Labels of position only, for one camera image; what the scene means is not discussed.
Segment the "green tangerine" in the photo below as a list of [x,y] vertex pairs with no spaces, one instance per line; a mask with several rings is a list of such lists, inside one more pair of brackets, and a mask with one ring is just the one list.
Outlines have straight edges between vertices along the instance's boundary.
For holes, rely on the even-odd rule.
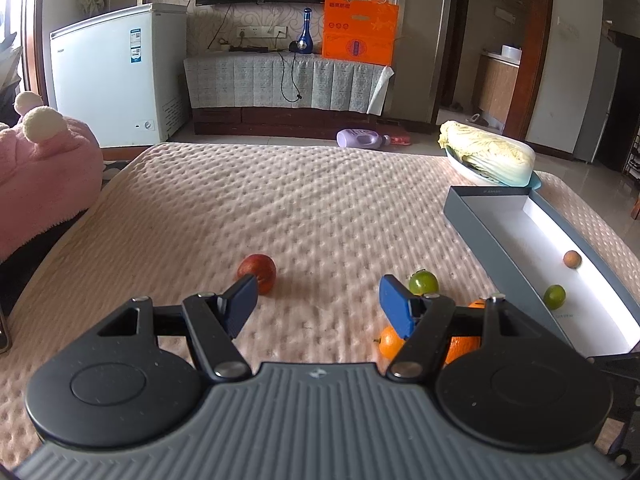
[[425,269],[417,270],[408,279],[408,289],[416,296],[438,294],[438,279],[430,271]]

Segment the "orange tangerine with stem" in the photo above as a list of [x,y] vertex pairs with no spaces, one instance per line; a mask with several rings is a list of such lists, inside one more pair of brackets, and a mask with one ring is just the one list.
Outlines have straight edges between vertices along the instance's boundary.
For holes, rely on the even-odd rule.
[[485,300],[484,299],[477,299],[477,300],[472,301],[469,304],[469,308],[472,308],[472,309],[484,309],[484,307],[485,307]]

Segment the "dark red fruit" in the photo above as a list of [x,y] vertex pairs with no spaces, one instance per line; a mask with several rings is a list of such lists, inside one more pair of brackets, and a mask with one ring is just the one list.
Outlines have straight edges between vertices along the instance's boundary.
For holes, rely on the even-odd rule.
[[261,295],[267,295],[276,284],[277,267],[269,256],[253,254],[244,258],[236,271],[237,278],[247,274],[252,274],[256,278],[258,292]]

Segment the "green fruit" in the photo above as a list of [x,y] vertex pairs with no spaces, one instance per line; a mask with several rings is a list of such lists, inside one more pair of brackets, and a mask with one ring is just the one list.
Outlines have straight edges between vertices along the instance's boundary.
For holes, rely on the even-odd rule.
[[550,285],[544,292],[544,304],[550,311],[558,310],[565,304],[566,291],[559,285]]

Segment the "brown round longan fruit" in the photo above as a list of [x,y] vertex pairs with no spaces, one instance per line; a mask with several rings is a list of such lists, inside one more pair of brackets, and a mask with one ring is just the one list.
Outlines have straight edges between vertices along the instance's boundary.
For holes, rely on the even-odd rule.
[[569,250],[563,256],[563,263],[568,268],[577,270],[582,265],[582,255],[576,250]]

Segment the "large orange tangerine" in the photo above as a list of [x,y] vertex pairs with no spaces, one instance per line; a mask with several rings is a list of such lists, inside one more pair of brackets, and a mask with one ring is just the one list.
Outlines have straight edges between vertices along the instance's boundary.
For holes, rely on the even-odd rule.
[[481,344],[482,338],[480,337],[452,337],[446,355],[445,365],[449,365],[456,359],[478,350]]

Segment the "wooden kitchen cabinet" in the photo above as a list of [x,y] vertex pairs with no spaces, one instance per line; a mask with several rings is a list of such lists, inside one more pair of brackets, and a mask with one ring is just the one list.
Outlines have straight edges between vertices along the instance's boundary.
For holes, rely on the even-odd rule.
[[503,129],[511,107],[520,63],[483,52],[478,61],[472,110],[493,127]]

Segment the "grey white cardboard box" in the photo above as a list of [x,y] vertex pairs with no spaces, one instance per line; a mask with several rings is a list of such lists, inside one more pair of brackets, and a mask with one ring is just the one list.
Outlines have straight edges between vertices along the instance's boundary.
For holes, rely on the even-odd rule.
[[[444,214],[495,289],[583,356],[609,356],[639,343],[639,305],[607,263],[537,191],[453,186]],[[569,250],[582,255],[573,270]],[[550,311],[544,292],[559,284],[565,304]]]

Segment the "pink quilted bedspread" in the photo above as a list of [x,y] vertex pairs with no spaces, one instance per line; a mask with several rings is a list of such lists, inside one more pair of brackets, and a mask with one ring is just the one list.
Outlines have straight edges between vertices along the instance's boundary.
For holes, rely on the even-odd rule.
[[[560,178],[537,191],[639,304],[639,261]],[[506,299],[444,214],[446,158],[168,143],[104,188],[9,316],[6,479],[634,479],[596,449],[612,387]],[[249,255],[277,279],[208,379],[182,302]],[[432,272],[474,352],[388,379],[378,286]],[[484,309],[469,308],[477,299]]]

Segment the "napa cabbage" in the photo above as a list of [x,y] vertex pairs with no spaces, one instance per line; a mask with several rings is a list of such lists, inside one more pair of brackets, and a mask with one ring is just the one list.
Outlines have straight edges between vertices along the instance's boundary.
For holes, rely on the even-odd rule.
[[506,186],[526,186],[534,172],[536,155],[526,144],[481,128],[447,120],[439,127],[438,144],[486,177]]

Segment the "purple detergent bottle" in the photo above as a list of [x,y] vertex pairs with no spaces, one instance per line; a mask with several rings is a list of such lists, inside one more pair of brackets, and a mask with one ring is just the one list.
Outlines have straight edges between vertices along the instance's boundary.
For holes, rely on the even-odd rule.
[[340,148],[378,150],[390,145],[390,142],[390,136],[369,129],[346,128],[336,134],[336,143]]

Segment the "pink plush toy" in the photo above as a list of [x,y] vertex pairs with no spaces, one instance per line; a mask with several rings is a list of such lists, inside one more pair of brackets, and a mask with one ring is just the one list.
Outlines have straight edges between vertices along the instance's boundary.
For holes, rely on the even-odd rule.
[[1,126],[1,259],[88,209],[102,188],[103,156],[89,126],[44,105],[14,102],[18,123]]

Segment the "white chest freezer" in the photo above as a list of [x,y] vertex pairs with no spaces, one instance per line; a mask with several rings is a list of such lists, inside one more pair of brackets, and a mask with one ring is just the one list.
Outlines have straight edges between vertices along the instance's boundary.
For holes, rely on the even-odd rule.
[[101,148],[167,141],[188,121],[186,7],[148,3],[50,33],[55,107]]

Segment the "blue glass bottle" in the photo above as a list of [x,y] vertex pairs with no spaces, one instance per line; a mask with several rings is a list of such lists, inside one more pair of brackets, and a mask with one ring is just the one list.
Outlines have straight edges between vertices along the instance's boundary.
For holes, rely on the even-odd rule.
[[311,15],[311,8],[303,10],[303,27],[296,41],[296,49],[301,54],[311,54],[314,50],[314,40],[312,40],[310,31]]

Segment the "orange gift bag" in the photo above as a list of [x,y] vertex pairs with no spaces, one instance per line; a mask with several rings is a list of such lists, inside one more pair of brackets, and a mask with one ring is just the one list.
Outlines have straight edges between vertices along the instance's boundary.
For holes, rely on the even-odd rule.
[[324,0],[322,56],[391,66],[398,14],[387,0]]

